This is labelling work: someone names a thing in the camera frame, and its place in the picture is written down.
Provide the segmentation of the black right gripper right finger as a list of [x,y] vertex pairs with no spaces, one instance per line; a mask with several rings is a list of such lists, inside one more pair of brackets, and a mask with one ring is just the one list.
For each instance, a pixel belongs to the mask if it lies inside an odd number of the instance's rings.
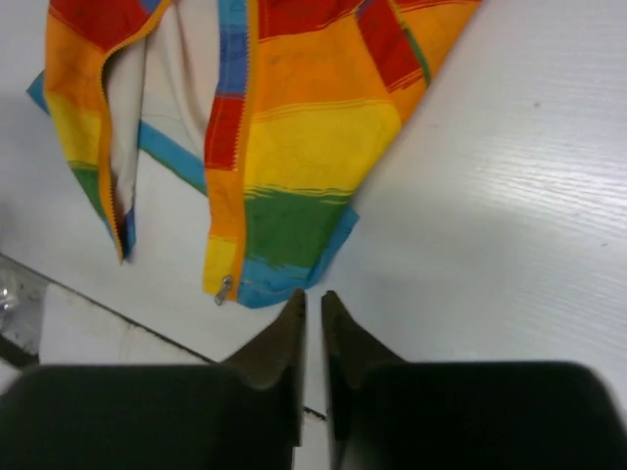
[[622,469],[626,425],[565,361],[411,362],[321,300],[334,469]]

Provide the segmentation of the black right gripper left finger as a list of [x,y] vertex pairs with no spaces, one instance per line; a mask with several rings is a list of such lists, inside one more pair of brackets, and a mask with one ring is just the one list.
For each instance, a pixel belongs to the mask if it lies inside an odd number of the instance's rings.
[[222,362],[45,365],[1,397],[5,469],[289,469],[307,297]]

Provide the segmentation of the rainbow striped hooded jacket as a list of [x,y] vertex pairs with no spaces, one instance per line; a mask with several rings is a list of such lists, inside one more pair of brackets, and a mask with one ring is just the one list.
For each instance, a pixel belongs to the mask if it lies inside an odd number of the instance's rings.
[[138,155],[205,193],[203,288],[258,308],[316,284],[351,201],[475,1],[53,1],[29,95],[119,260]]

